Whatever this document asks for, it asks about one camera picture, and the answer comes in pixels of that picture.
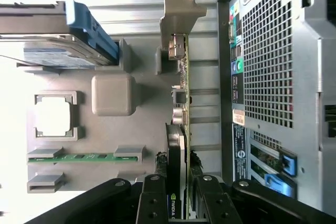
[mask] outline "white label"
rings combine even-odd
[[[243,110],[232,110],[233,122],[241,126],[245,125],[245,111]]]
[[[238,44],[238,43],[240,43],[241,41],[242,41],[242,36],[241,35],[237,35],[236,36],[236,43]]]
[[[62,68],[90,68],[95,64],[71,56],[71,53],[61,48],[24,48],[24,60],[42,66]]]

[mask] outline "metal bracket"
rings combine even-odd
[[[53,158],[64,152],[61,148],[37,148],[27,154],[27,158]]]
[[[196,21],[206,15],[206,7],[195,0],[164,0],[164,16],[160,20],[162,48],[168,50],[173,34],[189,34]]]
[[[55,193],[65,183],[64,173],[38,174],[27,183],[27,192],[31,193]]]
[[[118,145],[114,152],[115,157],[137,157],[138,162],[142,162],[146,152],[145,145]]]
[[[33,73],[33,74],[56,74],[59,75],[61,73],[61,69],[56,69],[52,67],[46,66],[28,66],[21,63],[16,64],[16,68],[22,70],[25,73]]]
[[[66,132],[64,136],[48,136],[44,135],[43,132],[38,131],[37,127],[32,129],[33,138],[35,140],[41,141],[77,141],[84,137],[84,128],[77,125],[77,115],[74,115],[74,108],[76,105],[79,105],[80,101],[78,100],[77,91],[58,91],[58,90],[47,90],[40,91],[35,95],[35,105],[42,101],[43,97],[62,97],[65,98],[65,101],[70,104],[70,130]]]

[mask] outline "connector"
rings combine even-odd
[[[235,88],[238,86],[238,77],[232,76],[232,87]]]
[[[233,90],[232,94],[233,94],[233,100],[237,101],[238,100],[238,90]]]
[[[236,48],[231,48],[231,61],[234,61],[236,59],[237,59]]]
[[[236,56],[239,57],[241,55],[242,55],[242,53],[241,53],[241,46],[238,45],[238,46],[236,46]]]
[[[187,96],[184,89],[173,89],[173,104],[185,104],[187,102]]]
[[[266,187],[293,199],[297,198],[297,184],[285,175],[265,174],[264,179]]]
[[[232,20],[229,21],[229,42],[230,44],[235,42],[234,24]]]
[[[169,41],[169,59],[181,60],[185,57],[184,35],[174,34]]]
[[[279,149],[280,163],[282,164],[282,172],[290,177],[296,177],[298,173],[297,156],[285,149]]]

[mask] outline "label sticker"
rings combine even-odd
[[[170,219],[181,219],[181,201],[176,194],[168,195],[168,214]]]
[[[237,35],[236,39],[237,39],[237,44],[239,44],[240,42],[242,42],[242,41],[243,41],[243,39],[242,39],[242,36],[241,36],[241,35]]]
[[[233,123],[234,180],[247,178],[245,128]]]
[[[237,0],[237,2],[235,2],[235,4],[233,6],[231,6],[230,8],[230,16],[236,17],[237,14],[239,13],[239,0]]]
[[[241,126],[245,125],[245,111],[243,110],[232,110],[233,122]]]
[[[24,60],[48,67],[91,68],[95,64],[82,58],[74,57],[61,48],[24,48]]]

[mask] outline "metal sheet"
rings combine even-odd
[[[217,106],[219,105],[219,94],[193,95],[191,107],[196,106]]]
[[[0,0],[1,3],[26,2],[26,3],[50,3],[56,0]],[[83,2],[90,7],[94,17],[98,22],[102,23],[103,28],[108,34],[115,38],[116,35],[124,37],[126,42],[132,49],[132,72],[136,81],[140,83],[142,91],[145,95],[143,104],[137,108],[137,111],[127,118],[108,118],[103,120],[93,116],[90,112],[90,80],[91,76],[85,76],[84,74],[76,73],[75,71],[61,74],[60,78],[56,76],[49,77],[33,77],[28,74],[18,73],[8,65],[1,64],[0,72],[0,84],[2,86],[3,93],[11,94],[9,96],[2,96],[0,98],[1,104],[7,104],[2,110],[2,117],[0,118],[3,127],[0,127],[2,137],[6,137],[14,141],[6,141],[8,149],[8,155],[2,155],[1,161],[6,164],[8,160],[11,160],[10,153],[16,153],[18,162],[12,162],[10,169],[2,169],[4,177],[8,178],[3,185],[11,184],[15,189],[10,191],[8,195],[11,197],[19,197],[22,200],[22,204],[15,203],[15,207],[11,207],[8,211],[12,216],[20,217],[20,220],[14,220],[9,223],[23,223],[31,218],[32,215],[38,214],[36,209],[33,209],[29,214],[22,214],[23,210],[26,210],[27,205],[25,200],[29,200],[32,206],[41,205],[41,201],[44,202],[41,211],[48,210],[48,207],[54,207],[56,204],[67,200],[68,197],[58,197],[59,194],[48,195],[48,199],[45,200],[29,197],[25,194],[25,183],[27,181],[26,174],[26,153],[25,147],[26,132],[25,128],[25,110],[27,102],[23,102],[24,99],[28,99],[34,92],[48,89],[58,90],[79,90],[85,94],[85,103],[80,105],[81,120],[83,125],[87,126],[88,135],[86,139],[78,146],[78,150],[92,149],[94,146],[97,151],[104,152],[106,146],[114,149],[118,144],[126,143],[139,143],[146,144],[149,150],[149,156],[145,158],[143,164],[139,164],[139,167],[130,167],[129,165],[109,165],[109,164],[78,164],[76,170],[66,164],[57,164],[53,166],[55,171],[63,171],[69,178],[69,181],[73,181],[73,184],[68,184],[69,190],[78,190],[84,184],[86,187],[92,187],[103,180],[107,180],[112,177],[116,177],[118,172],[128,171],[132,168],[139,169],[141,171],[151,173],[154,170],[154,154],[157,151],[164,149],[164,122],[171,120],[172,111],[172,99],[170,96],[171,85],[176,83],[176,77],[167,76],[155,76],[155,53],[156,48],[160,45],[160,27],[159,18],[163,14],[163,0],[76,0]],[[217,14],[216,14],[216,2],[217,0],[196,0],[203,6],[208,8],[207,16],[201,18],[196,24],[190,35],[190,57],[191,61],[209,61],[217,60]],[[219,86],[214,83],[216,78],[219,79],[218,68],[215,73],[211,70],[199,70],[202,66],[196,69],[195,76],[200,73],[205,73],[201,77],[204,79],[201,81],[202,85],[196,84],[194,89],[218,89]],[[100,134],[101,129],[109,129]],[[199,137],[203,142],[199,144],[206,144],[208,139],[205,135]],[[215,162],[218,166],[213,167],[210,172],[219,172],[221,170],[220,155],[216,156],[218,160]],[[16,176],[12,173],[12,170],[18,171]],[[83,180],[80,182],[76,178],[81,177]]]
[[[191,145],[214,145],[220,144],[219,133],[221,130],[219,123],[199,123],[191,125]]]
[[[249,0],[241,6],[243,16],[261,1]],[[327,0],[315,1],[305,8],[301,8],[302,0],[281,0],[281,7],[288,2],[291,2],[293,127],[247,117],[245,127],[280,141],[282,148],[295,153],[298,176],[293,180],[298,184],[299,201],[336,215],[331,200],[336,197],[332,168],[336,143],[326,137],[324,118],[324,106],[336,104],[335,71],[331,67],[335,59],[330,54],[335,51],[336,29],[325,18]]]
[[[164,16],[160,19],[162,48],[170,47],[172,34],[189,35],[197,19],[204,17],[206,11],[206,7],[195,0],[164,0]]]
[[[217,151],[200,151],[196,152],[197,156],[202,161],[203,173],[213,173],[222,169],[222,153]]]
[[[190,108],[191,118],[208,118],[211,116],[219,116],[220,110],[218,106],[197,106]]]

